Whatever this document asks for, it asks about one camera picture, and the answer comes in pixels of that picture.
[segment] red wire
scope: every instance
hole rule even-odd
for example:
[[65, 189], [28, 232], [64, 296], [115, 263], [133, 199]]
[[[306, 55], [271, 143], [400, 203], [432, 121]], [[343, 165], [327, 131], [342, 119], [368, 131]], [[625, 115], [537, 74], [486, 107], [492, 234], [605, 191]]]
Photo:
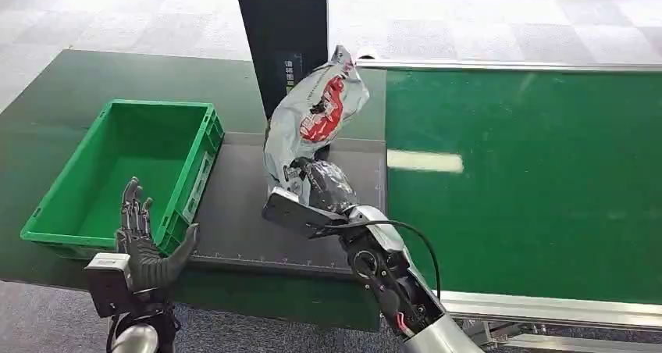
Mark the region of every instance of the red wire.
[[397, 328], [399, 328], [402, 332], [404, 332], [407, 329], [407, 326], [405, 326], [404, 324], [404, 314], [398, 312], [395, 320], [397, 323]]

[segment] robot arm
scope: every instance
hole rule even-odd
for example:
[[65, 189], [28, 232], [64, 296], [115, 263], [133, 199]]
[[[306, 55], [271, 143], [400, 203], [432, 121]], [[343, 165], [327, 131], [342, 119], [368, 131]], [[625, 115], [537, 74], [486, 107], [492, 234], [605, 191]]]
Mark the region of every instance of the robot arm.
[[97, 313], [111, 317], [108, 353], [169, 353], [179, 321], [168, 288], [198, 243], [197, 224], [170, 256], [162, 257], [151, 236], [151, 198], [141, 204], [136, 177], [126, 185], [119, 208], [116, 253], [98, 253], [85, 267], [87, 289]]
[[307, 162], [301, 168], [315, 205], [302, 205], [295, 194], [276, 187], [262, 215], [309, 238], [337, 235], [352, 271], [410, 353], [482, 352], [446, 313], [393, 225], [409, 226], [389, 221], [375, 207], [348, 204], [358, 200], [332, 163]]

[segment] green conveyor belt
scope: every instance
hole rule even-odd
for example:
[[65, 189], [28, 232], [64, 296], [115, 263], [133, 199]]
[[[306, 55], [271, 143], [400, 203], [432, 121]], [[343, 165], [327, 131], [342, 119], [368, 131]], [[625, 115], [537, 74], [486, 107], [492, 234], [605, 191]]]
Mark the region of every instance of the green conveyor belt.
[[[660, 73], [389, 71], [389, 150], [459, 155], [463, 165], [390, 168], [390, 218], [429, 236], [447, 291], [662, 304], [660, 82]], [[425, 247], [406, 237], [431, 283]]]

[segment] green bin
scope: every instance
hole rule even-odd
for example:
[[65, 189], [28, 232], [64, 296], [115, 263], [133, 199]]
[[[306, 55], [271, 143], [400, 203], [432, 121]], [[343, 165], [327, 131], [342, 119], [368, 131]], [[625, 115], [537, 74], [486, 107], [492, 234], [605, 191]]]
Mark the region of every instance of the green bin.
[[172, 253], [198, 210], [223, 131], [209, 103], [114, 100], [21, 230], [62, 257], [115, 251], [121, 195], [133, 176], [152, 197], [151, 232]]

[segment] green table surface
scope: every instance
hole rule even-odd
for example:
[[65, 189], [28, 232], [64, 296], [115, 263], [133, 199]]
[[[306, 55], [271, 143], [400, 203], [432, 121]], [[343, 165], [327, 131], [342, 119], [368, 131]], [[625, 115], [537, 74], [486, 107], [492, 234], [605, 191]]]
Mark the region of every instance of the green table surface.
[[[343, 137], [383, 139], [385, 73], [366, 71], [363, 77], [373, 102]], [[19, 232], [101, 107], [114, 98], [211, 102], [225, 131], [265, 130], [250, 62], [65, 50], [0, 115], [0, 280], [85, 288], [86, 262], [61, 259], [20, 240]], [[187, 268], [173, 297], [202, 308], [323, 326], [379, 325], [368, 292], [349, 281]]]
[[[662, 73], [389, 70], [389, 217], [445, 291], [662, 304]], [[403, 236], [428, 282], [425, 247]]]
[[[662, 304], [662, 74], [361, 76], [371, 99], [341, 137], [462, 160], [455, 173], [388, 172], [387, 215], [429, 236], [444, 290]], [[18, 233], [114, 98], [212, 102], [224, 130], [265, 129], [249, 62], [62, 52], [0, 115], [0, 279], [84, 288], [84, 262]], [[403, 236], [432, 285], [425, 247]], [[339, 280], [189, 268], [174, 298], [324, 326], [379, 323], [368, 292]]]

